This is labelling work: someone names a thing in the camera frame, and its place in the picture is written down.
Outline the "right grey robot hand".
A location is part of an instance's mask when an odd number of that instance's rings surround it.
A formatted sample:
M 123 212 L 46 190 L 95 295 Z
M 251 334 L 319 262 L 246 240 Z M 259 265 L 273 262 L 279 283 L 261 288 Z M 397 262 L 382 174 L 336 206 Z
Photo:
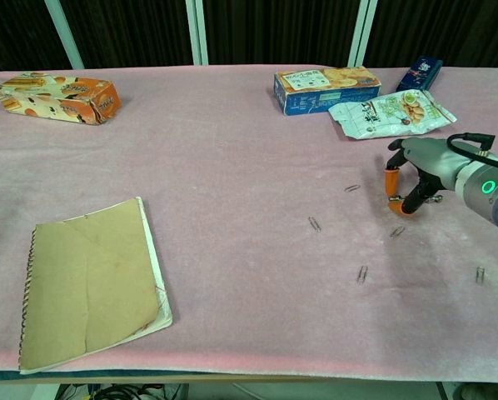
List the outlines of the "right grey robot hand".
M 471 162 L 469 158 L 450 150 L 443 139 L 396 139 L 388 145 L 388 149 L 393 152 L 385 169 L 388 206 L 394 213 L 402 215 L 413 214 L 439 191 L 453 191 L 458 173 Z M 406 197 L 400 197 L 399 171 L 406 163 L 416 168 L 419 181 Z

